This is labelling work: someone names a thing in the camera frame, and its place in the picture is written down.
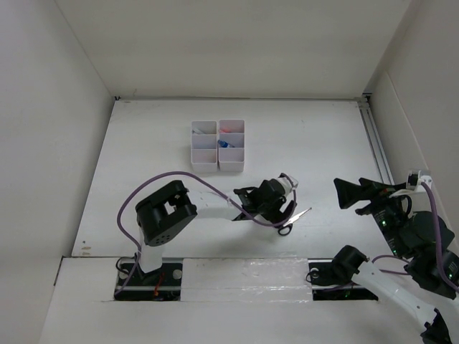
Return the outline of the black handled scissors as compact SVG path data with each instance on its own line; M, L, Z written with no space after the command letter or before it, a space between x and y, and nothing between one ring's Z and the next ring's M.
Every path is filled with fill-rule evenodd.
M308 212L310 212L313 208L312 207L309 207L308 209L306 210L303 210L303 211L300 211L299 213L297 213L296 215L292 216L289 218L289 220L287 220L284 225L282 226L279 226L277 228L277 233L278 235L280 235L281 237L286 237L288 236L291 231L293 230L293 225L294 223L301 219L304 215L306 215Z

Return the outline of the blue cap spray bottle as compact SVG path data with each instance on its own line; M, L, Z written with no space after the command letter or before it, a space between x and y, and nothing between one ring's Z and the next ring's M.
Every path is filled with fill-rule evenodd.
M231 143L228 143L227 141L224 141L224 140L218 140L217 143L220 148L234 148L235 147Z

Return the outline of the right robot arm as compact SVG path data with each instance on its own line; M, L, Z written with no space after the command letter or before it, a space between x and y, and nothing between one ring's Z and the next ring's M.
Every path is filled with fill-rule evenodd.
M458 256L448 249L455 235L438 215L431 176L412 171L406 182L397 185L366 178L358 183L335 178L333 183L341 209L367 201L356 214L372 215L393 256L407 260L405 273L432 295L435 304L422 302L398 286L350 245L332 259L333 277L340 283L361 285L401 307L415 319L424 343L457 343Z

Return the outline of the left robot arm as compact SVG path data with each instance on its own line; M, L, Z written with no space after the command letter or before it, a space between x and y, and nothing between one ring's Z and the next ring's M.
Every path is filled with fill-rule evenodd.
M136 207L141 231L141 253L135 276L152 284L163 265L162 246L169 243L195 218L241 222L258 220L279 230L290 226L298 182L284 173L264 180L258 187L235 189L231 194L218 191L189 191L180 180L172 181Z

